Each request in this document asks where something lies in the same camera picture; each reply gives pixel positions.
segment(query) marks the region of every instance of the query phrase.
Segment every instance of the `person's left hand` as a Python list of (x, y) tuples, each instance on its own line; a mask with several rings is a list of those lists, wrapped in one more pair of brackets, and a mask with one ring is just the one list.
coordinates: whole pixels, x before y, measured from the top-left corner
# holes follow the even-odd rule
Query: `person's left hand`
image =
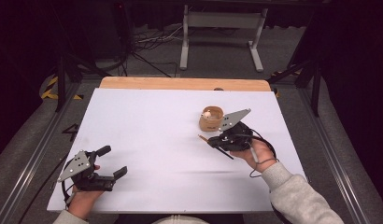
[(81, 219), (87, 219), (95, 201), (104, 193), (104, 191), (79, 191), (75, 186), (73, 192), (75, 196), (69, 205), (68, 212)]

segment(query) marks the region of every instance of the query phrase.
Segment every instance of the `table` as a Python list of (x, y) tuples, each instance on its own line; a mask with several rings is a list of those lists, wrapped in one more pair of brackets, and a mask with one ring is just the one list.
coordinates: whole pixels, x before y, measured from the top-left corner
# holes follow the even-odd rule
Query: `table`
[[(212, 91), (215, 88), (225, 91)], [(219, 134), (198, 128), (207, 105), (218, 105), (225, 113), (251, 108), (243, 121), (273, 144), (291, 172), (304, 174), (277, 99), (264, 80), (106, 77), (94, 91), (69, 158), (80, 149), (111, 145), (112, 151), (97, 159), (101, 165), (97, 173), (111, 175), (124, 165), (129, 172), (93, 211), (271, 211), (264, 181), (250, 178), (251, 169), (244, 161), (230, 160), (197, 137)], [(57, 184), (48, 210), (62, 209), (63, 194)]]

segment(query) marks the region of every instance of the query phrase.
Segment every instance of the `white desk leg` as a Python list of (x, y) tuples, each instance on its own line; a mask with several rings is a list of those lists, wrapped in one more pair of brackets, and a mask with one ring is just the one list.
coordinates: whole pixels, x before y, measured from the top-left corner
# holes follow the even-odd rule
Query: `white desk leg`
[(180, 53), (180, 70), (186, 70), (188, 68), (188, 54), (189, 54), (189, 38), (188, 38), (188, 6), (185, 6), (183, 13), (183, 42), (182, 52)]
[(252, 41), (248, 42), (250, 54), (252, 55), (252, 59), (253, 59), (253, 62), (255, 63), (256, 71), (258, 72), (263, 71), (263, 65), (262, 65), (261, 58), (259, 57), (258, 50), (256, 48), (258, 46), (259, 38), (261, 37), (266, 14), (267, 14), (267, 8), (262, 10), (261, 17), (258, 22), (258, 27), (256, 29), (257, 31), (256, 31), (255, 39), (253, 40), (253, 42)]

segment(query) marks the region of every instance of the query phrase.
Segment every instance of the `gray floor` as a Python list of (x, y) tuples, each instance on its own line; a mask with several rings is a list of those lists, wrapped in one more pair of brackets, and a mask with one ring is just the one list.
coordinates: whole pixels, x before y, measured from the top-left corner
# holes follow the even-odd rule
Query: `gray floor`
[[(264, 72), (257, 73), (246, 45), (249, 37), (253, 35), (251, 31), (238, 30), (233, 35), (223, 35), (211, 30), (197, 31), (190, 38), (188, 69), (177, 71), (176, 77), (269, 78), (273, 72), (286, 68), (303, 32), (303, 28), (263, 30), (258, 51), (262, 58)], [(180, 48), (181, 41), (175, 39), (156, 49), (142, 50), (138, 53), (150, 62), (178, 63)], [(174, 75), (175, 73), (173, 64), (156, 65), (168, 74)], [(111, 73), (117, 75), (118, 71), (114, 70)], [(127, 73), (141, 77), (163, 76), (157, 70), (146, 63), (135, 60), (132, 56), (128, 60)], [(331, 208), (340, 215), (345, 223), (383, 223), (381, 198), (349, 142), (330, 102), (324, 83), (320, 90), (319, 122), (322, 123), (330, 143), (335, 149), (336, 158), (348, 175), (349, 184), (356, 194), (355, 198), (368, 221), (355, 218), (339, 188), (338, 179), (333, 175), (333, 170), (325, 155), (321, 135), (309, 116), (311, 113), (309, 107), (305, 105), (303, 94), (309, 93), (310, 88), (297, 90), (291, 85), (293, 80), (294, 77), (287, 77), (273, 87), (278, 88), (278, 103), (312, 187), (327, 199)], [(27, 183), (24, 184), (27, 188), (20, 193), (19, 200), (10, 206), (13, 209), (7, 210), (9, 212), (8, 223), (19, 222), (22, 213), (44, 180), (60, 158), (68, 152), (72, 145), (70, 134), (62, 133), (62, 130), (74, 123), (81, 123), (92, 91), (99, 86), (99, 82), (100, 80), (96, 78), (86, 78), (79, 85), (77, 94), (83, 94), (85, 98), (72, 100), (64, 111), (58, 126), (53, 130), (52, 138), (43, 148), (42, 160), (30, 173), (30, 182), (27, 179)], [(34, 155), (35, 149), (43, 145), (41, 140), (55, 116), (55, 107), (55, 100), (45, 99), (42, 106), (25, 122), (0, 157), (1, 216), (6, 213), (6, 211), (2, 211), (2, 208), (9, 203), (7, 202), (9, 195), (14, 195), (14, 193), (11, 194), (11, 191), (14, 186), (17, 186), (17, 181)], [(46, 207), (52, 194), (50, 186), (58, 177), (60, 170), (58, 169), (54, 173), (48, 184), (40, 191), (22, 223), (51, 223), (58, 216), (58, 214), (47, 212)], [(91, 223), (112, 223), (116, 217), (115, 215), (93, 214)], [(245, 214), (244, 218), (247, 224), (281, 223), (272, 212)]]

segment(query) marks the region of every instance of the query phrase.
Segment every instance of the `white table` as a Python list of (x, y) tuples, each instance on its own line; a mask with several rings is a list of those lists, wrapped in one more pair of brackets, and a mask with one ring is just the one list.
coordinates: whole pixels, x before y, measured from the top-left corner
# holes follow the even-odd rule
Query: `white table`
[[(251, 168), (230, 160), (202, 141), (219, 133), (198, 127), (202, 110), (220, 106), (224, 113), (250, 108), (242, 119), (272, 143), (292, 172), (304, 174), (275, 95), (270, 91), (182, 91), (96, 89), (69, 158), (81, 149), (110, 145), (96, 164), (99, 175), (122, 166), (128, 174), (105, 193), (99, 213), (248, 213), (271, 211), (269, 189)], [(49, 211), (64, 209), (57, 184)]]

